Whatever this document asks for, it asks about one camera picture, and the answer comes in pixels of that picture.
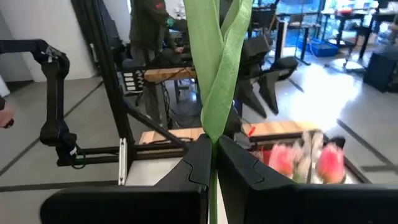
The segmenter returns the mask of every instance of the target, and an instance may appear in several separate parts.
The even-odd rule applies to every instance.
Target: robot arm
[[[59,166],[73,165],[77,137],[69,133],[63,119],[63,83],[69,73],[69,59],[44,40],[0,40],[0,54],[17,52],[32,53],[47,79],[47,119],[40,131],[40,141],[56,148]]]

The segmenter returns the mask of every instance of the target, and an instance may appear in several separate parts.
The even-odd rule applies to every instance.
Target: pink flower
[[[275,144],[268,165],[283,175],[291,176],[293,175],[293,160],[294,155],[291,147]]]
[[[328,144],[317,163],[318,175],[328,184],[339,184],[344,179],[344,151]]]

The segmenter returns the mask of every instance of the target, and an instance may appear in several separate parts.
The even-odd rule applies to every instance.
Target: green ribbon
[[[201,123],[213,142],[209,189],[210,224],[217,223],[217,140],[231,109],[252,0],[233,0],[220,28],[219,0],[184,0],[193,63],[203,109]]]

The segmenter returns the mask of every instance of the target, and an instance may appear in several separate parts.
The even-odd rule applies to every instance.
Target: gray floor
[[[329,136],[346,137],[346,155],[358,167],[366,170],[383,169],[385,172],[365,172],[374,183],[398,184],[396,133],[398,132],[398,95],[380,93],[363,85],[349,75],[325,70],[323,63],[329,58],[307,57],[314,63],[300,66],[290,80],[277,84],[280,113],[273,115],[264,104],[268,121],[313,121]],[[104,86],[99,78],[67,81],[65,84],[66,121],[71,132],[78,135],[81,147],[115,146],[118,144]],[[176,113],[189,113],[191,105],[182,95]],[[57,167],[54,149],[38,143],[39,130],[45,121],[45,83],[33,83],[15,91],[7,101],[16,107],[16,123],[8,130],[0,129],[0,221],[1,223],[40,223],[40,204],[67,182],[107,182],[116,180],[117,164],[87,166],[83,170]],[[244,118],[250,122],[263,121],[244,107]],[[191,124],[185,116],[185,124]],[[143,125],[130,120],[134,137],[138,140]],[[142,183],[151,184],[142,174]]]

